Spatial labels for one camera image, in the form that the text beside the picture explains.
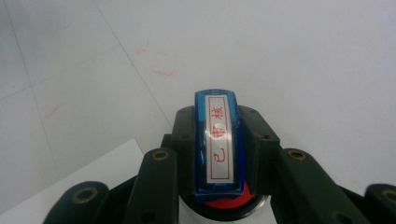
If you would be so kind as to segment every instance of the white label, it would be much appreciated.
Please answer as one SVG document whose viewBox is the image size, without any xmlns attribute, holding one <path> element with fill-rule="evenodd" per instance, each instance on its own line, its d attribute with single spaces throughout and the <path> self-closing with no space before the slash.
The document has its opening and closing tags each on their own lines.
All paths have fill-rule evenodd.
<svg viewBox="0 0 396 224">
<path fill-rule="evenodd" d="M 206 181 L 233 183 L 233 139 L 227 95 L 207 95 Z"/>
</svg>

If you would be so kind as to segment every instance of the white surface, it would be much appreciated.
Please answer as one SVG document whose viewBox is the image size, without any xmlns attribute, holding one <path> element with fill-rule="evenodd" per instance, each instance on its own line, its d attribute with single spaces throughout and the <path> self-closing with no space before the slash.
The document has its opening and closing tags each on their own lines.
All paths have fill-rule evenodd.
<svg viewBox="0 0 396 224">
<path fill-rule="evenodd" d="M 235 91 L 338 184 L 396 185 L 394 1 L 1 3 L 0 214 L 127 139 L 157 147 L 210 88 Z M 26 152 L 50 152 L 38 167 L 58 177 Z"/>
<path fill-rule="evenodd" d="M 5 212 L 0 216 L 0 223 L 43 223 L 51 207 L 71 187 L 85 181 L 98 181 L 113 189 L 137 175 L 142 160 L 143 154 L 132 139 Z"/>
</svg>

